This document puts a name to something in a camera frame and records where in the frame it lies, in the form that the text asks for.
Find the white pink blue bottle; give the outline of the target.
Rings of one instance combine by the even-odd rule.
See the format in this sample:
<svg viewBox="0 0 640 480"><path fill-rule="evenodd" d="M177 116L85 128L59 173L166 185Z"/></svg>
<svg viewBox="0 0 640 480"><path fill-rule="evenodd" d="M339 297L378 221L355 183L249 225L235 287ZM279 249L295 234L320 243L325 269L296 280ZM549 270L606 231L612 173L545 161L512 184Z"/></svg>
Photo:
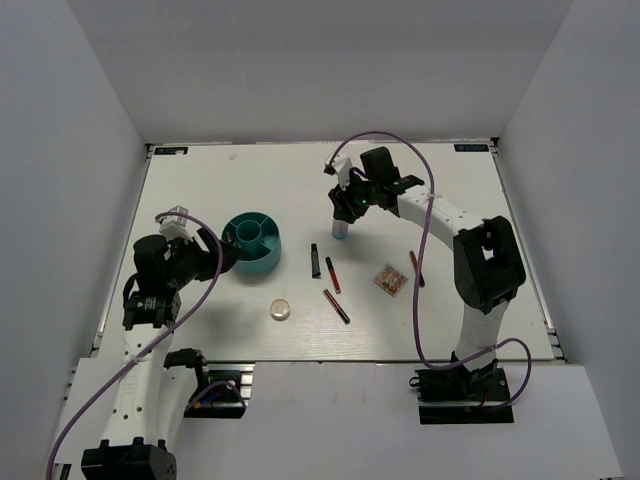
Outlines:
<svg viewBox="0 0 640 480"><path fill-rule="evenodd" d="M349 223L344 220L333 219L331 234L336 240L345 240L349 233Z"/></svg>

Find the black makeup tube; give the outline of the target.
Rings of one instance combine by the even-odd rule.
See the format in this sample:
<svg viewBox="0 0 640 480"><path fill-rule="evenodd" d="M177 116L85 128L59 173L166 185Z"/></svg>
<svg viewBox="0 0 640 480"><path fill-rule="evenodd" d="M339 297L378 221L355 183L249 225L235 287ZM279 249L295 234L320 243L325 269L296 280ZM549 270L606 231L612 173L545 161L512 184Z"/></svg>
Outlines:
<svg viewBox="0 0 640 480"><path fill-rule="evenodd" d="M310 246L311 254L311 275L313 279L319 279L321 277L321 268L319 262L319 252L316 243L312 243Z"/></svg>

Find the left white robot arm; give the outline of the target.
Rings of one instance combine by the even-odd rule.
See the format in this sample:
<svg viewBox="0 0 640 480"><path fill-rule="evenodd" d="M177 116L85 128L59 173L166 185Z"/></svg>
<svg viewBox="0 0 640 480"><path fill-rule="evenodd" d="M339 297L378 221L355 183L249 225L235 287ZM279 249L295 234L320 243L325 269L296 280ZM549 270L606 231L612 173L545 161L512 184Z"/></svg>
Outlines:
<svg viewBox="0 0 640 480"><path fill-rule="evenodd" d="M242 250L205 229L191 237L171 227L134 243L136 271L123 290L125 363L116 399L97 447L84 451L87 479L174 479L172 452L177 430L191 399L211 387L204 354L173 350L179 292L191 281L206 282L231 269Z"/></svg>

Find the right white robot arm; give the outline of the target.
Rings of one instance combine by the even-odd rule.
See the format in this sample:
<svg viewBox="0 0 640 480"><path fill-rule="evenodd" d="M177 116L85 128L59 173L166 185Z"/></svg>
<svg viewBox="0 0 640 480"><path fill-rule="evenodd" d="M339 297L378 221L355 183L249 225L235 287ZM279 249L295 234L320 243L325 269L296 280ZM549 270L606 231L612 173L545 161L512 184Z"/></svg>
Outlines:
<svg viewBox="0 0 640 480"><path fill-rule="evenodd" d="M472 399L484 391L497 365L496 345L509 302L526 272L509 220L484 219L431 192L424 180L403 176L385 147L361 155L362 171L337 154L324 172L337 178L329 192L334 208L332 235L342 240L372 206L409 221L438 239L453 255L453 280L464 303L462 327L451 362L453 390Z"/></svg>

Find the teal round organizer container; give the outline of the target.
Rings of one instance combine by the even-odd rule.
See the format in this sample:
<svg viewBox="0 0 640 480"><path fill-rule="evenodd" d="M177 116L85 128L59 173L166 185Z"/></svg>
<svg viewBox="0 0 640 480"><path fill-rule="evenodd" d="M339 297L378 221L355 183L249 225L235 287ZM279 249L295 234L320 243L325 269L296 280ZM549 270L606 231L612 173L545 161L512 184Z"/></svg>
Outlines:
<svg viewBox="0 0 640 480"><path fill-rule="evenodd" d="M281 238L276 222L261 212L245 212L232 218L224 227L244 250L233 270L242 275L271 272L281 257Z"/></svg>

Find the red lip gloss upper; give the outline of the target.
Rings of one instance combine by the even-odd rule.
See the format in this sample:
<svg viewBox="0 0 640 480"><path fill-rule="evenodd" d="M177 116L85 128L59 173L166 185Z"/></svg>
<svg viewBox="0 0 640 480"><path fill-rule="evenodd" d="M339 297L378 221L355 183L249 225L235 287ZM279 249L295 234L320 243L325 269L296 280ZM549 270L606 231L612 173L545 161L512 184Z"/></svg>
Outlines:
<svg viewBox="0 0 640 480"><path fill-rule="evenodd" d="M325 262L326 262L326 266L327 266L327 269L328 269L328 272L329 272L329 275L330 275L330 278L331 278L331 282L332 282L334 291L335 291L336 294L341 294L341 286L340 286L340 283L339 283L339 280L338 280L338 277L337 277L337 273L336 273L336 270L334 268L332 259L329 256L327 256L327 257L325 257Z"/></svg>

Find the red lip gloss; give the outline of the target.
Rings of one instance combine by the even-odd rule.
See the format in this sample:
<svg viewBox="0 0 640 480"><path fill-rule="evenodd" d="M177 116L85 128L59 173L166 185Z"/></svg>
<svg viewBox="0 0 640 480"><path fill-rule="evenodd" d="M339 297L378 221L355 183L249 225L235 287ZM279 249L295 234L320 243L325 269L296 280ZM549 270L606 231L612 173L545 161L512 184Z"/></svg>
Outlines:
<svg viewBox="0 0 640 480"><path fill-rule="evenodd" d="M351 323L349 316L347 315L346 311L341 307L341 305L338 303L338 301L335 299L335 297L331 294L331 292L328 289L324 289L323 295L325 296L329 304L332 306L334 311L337 313L337 315L340 317L340 319L346 325L349 325Z"/></svg>
<svg viewBox="0 0 640 480"><path fill-rule="evenodd" d="M329 275L330 275L330 278L331 278L331 282L332 282L334 291L335 291L336 294L341 294L341 286L340 286L340 283L339 283L339 280L338 280L338 277L337 277L337 273L336 273L336 270L334 268L332 259L329 256L327 256L327 257L325 257L325 262L326 262L326 266L327 266L327 269L328 269L328 272L329 272Z"/></svg>
<svg viewBox="0 0 640 480"><path fill-rule="evenodd" d="M409 251L409 257L412 263L412 266L414 268L415 274L418 278L418 282L419 282L419 287L420 288L424 288L426 285L424 276L422 274L422 271L419 268L419 263L418 263L418 256L416 255L416 253L413 250Z"/></svg>

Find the round beige compact jar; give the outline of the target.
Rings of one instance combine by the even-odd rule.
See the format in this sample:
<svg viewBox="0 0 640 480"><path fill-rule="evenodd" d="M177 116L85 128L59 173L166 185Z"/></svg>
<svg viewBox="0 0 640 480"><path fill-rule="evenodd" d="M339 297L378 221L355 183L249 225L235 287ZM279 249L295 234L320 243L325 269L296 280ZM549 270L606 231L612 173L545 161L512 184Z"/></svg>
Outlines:
<svg viewBox="0 0 640 480"><path fill-rule="evenodd" d="M286 299L275 299L270 306L270 315L276 321L284 321L291 314L291 306Z"/></svg>

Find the red lip gloss right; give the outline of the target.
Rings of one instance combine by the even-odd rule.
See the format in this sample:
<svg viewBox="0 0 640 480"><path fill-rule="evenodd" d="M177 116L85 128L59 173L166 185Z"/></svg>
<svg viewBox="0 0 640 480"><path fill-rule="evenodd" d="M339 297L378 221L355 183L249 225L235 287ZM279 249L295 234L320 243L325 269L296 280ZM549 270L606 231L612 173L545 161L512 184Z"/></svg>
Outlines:
<svg viewBox="0 0 640 480"><path fill-rule="evenodd" d="M426 285L424 276L422 274L422 271L419 268L419 263L418 263L418 256L416 255L416 253L413 250L409 251L409 257L412 263L412 266L414 268L415 274L418 278L418 282L419 282L419 287L420 288L424 288Z"/></svg>

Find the eyeshadow palette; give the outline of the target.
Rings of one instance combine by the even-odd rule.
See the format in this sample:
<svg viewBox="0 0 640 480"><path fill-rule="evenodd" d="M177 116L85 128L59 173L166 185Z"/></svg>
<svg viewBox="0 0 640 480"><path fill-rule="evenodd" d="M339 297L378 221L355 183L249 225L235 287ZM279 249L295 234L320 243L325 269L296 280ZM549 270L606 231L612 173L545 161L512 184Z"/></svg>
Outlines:
<svg viewBox="0 0 640 480"><path fill-rule="evenodd" d="M391 297L396 297L407 282L408 277L391 264L386 264L373 278L373 283Z"/></svg>

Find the red lip gloss lower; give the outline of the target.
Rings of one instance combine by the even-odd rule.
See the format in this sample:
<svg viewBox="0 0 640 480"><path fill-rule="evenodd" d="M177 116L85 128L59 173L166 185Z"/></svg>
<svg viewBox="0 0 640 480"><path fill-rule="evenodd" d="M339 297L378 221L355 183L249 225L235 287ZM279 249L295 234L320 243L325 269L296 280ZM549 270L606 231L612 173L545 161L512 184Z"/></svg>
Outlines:
<svg viewBox="0 0 640 480"><path fill-rule="evenodd" d="M340 317L340 319L346 325L349 325L351 323L349 316L347 315L346 311L341 307L341 305L338 303L338 301L335 299L335 297L331 294L331 292L328 289L324 289L323 295L325 296L329 304L332 306L334 311L337 313L337 315Z"/></svg>

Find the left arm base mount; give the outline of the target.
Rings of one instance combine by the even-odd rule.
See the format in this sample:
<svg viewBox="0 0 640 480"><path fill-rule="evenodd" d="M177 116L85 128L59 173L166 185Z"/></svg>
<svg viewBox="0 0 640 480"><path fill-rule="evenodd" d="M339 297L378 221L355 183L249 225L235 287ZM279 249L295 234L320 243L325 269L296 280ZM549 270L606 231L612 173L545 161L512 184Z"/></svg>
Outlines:
<svg viewBox="0 0 640 480"><path fill-rule="evenodd" d="M194 419L241 419L245 408L230 384L234 385L243 401L248 404L254 365L251 363L208 364L209 382L226 382L210 389L198 403L184 412L185 418Z"/></svg>

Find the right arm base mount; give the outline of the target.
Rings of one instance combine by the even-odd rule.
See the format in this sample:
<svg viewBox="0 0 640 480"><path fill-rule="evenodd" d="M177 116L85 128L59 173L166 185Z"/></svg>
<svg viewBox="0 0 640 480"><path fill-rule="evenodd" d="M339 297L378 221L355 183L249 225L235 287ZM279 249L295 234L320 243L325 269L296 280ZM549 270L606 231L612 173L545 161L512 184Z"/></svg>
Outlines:
<svg viewBox="0 0 640 480"><path fill-rule="evenodd" d="M494 368L472 379L463 367L416 370L409 380L416 391L421 425L512 424L511 395L505 372Z"/></svg>

